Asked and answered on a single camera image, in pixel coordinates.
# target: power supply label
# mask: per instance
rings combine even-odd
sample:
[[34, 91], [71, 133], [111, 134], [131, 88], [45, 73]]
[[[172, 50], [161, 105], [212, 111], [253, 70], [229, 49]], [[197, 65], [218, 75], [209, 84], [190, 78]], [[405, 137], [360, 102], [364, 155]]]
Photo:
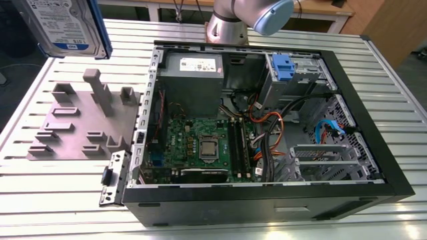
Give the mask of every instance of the power supply label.
[[214, 59], [181, 58], [178, 61], [178, 70], [192, 72], [216, 72]]
[[85, 50], [89, 47], [71, 0], [26, 0], [49, 41], [61, 49]]

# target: metal latch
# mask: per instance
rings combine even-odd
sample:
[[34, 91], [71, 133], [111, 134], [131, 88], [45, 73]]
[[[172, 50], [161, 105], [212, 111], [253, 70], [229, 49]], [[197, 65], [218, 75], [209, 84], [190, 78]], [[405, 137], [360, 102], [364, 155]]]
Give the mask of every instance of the metal latch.
[[122, 207], [121, 199], [126, 186], [126, 174], [130, 162], [130, 154], [126, 151], [117, 151], [110, 154], [109, 164], [101, 174], [99, 183], [99, 207]]

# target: green circuit board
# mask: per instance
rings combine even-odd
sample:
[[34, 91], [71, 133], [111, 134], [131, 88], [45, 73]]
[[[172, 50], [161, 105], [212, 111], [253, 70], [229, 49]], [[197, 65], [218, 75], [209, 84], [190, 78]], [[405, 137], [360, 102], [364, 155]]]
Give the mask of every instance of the green circuit board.
[[[253, 126], [245, 124], [245, 133], [253, 131]], [[200, 159], [200, 141], [210, 138], [217, 141], [217, 159]], [[252, 174], [234, 175], [232, 173], [232, 161], [228, 141], [228, 120], [213, 119], [170, 119], [166, 128], [165, 151], [162, 153], [161, 169], [153, 171], [164, 171], [164, 169], [225, 169], [228, 170], [228, 180], [230, 183], [252, 182]], [[244, 169], [250, 173], [250, 166], [245, 162]], [[153, 174], [157, 184], [168, 184], [170, 178], [168, 175]]]

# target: wooden wall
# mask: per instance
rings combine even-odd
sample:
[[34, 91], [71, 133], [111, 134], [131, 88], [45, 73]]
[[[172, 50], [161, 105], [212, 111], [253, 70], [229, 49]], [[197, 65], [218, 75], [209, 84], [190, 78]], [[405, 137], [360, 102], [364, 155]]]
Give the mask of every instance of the wooden wall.
[[427, 38], [427, 0], [346, 0], [354, 10], [342, 34], [366, 35], [396, 68]]

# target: white label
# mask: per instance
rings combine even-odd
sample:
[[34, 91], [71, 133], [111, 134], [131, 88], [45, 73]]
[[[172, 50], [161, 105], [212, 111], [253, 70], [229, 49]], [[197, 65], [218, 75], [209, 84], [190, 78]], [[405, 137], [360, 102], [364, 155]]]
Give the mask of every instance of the white label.
[[67, 49], [77, 49], [77, 45], [75, 44], [66, 44], [66, 48]]
[[262, 105], [256, 101], [253, 102], [253, 106], [257, 108], [257, 109], [261, 109]]
[[337, 11], [337, 12], [336, 12], [336, 15], [346, 15], [346, 16], [350, 16], [352, 13], [350, 13], [350, 12]]
[[254, 168], [254, 175], [262, 175], [262, 169], [256, 167]]
[[77, 45], [86, 45], [79, 21], [73, 17], [71, 0], [26, 0], [39, 22], [49, 41], [65, 44], [61, 47], [75, 50]]
[[216, 72], [214, 59], [212, 58], [181, 58], [178, 70], [190, 72]]

